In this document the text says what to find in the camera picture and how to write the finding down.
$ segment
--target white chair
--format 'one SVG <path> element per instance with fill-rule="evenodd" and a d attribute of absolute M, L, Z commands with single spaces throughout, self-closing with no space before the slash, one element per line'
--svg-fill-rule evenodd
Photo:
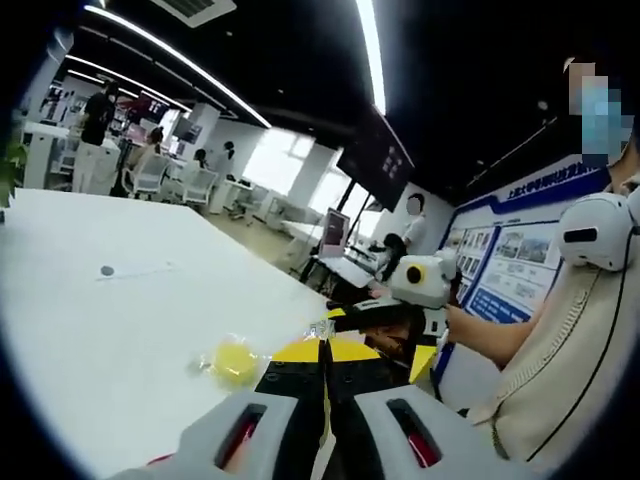
<path fill-rule="evenodd" d="M 169 158 L 162 155 L 152 155 L 143 161 L 142 168 L 137 174 L 125 169 L 122 173 L 122 187 L 129 196 L 137 194 L 152 195 L 160 192 L 164 172 L 169 166 Z"/>
<path fill-rule="evenodd" d="M 195 203 L 209 205 L 209 196 L 213 185 L 218 179 L 218 172 L 212 172 L 206 168 L 199 168 L 193 174 L 176 182 L 177 189 L 174 194 L 182 203 Z"/>

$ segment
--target air vent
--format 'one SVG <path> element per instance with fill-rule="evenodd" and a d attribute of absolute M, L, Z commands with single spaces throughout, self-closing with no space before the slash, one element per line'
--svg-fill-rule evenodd
<path fill-rule="evenodd" d="M 214 18 L 233 12 L 237 7 L 233 0 L 151 0 L 174 17 L 189 25 L 199 27 Z"/>

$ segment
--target plastic bag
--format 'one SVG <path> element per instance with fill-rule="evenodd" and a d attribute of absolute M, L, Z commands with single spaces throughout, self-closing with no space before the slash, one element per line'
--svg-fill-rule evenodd
<path fill-rule="evenodd" d="M 246 338 L 228 334 L 211 352 L 189 364 L 193 374 L 206 372 L 228 390 L 251 388 L 267 369 L 270 357 L 258 354 Z"/>

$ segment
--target blue banner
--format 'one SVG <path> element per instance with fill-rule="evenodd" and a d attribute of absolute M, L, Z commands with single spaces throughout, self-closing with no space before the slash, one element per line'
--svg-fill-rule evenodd
<path fill-rule="evenodd" d="M 478 288 L 468 308 L 482 318 L 497 323 L 519 323 L 531 317 L 484 288 Z"/>

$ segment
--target face mask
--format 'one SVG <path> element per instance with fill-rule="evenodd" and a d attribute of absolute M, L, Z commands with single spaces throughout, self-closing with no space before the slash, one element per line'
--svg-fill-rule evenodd
<path fill-rule="evenodd" d="M 622 115 L 620 101 L 609 96 L 610 90 L 605 85 L 582 89 L 578 109 L 582 115 L 582 162 L 590 168 L 618 163 L 622 142 L 631 133 L 630 119 Z"/>

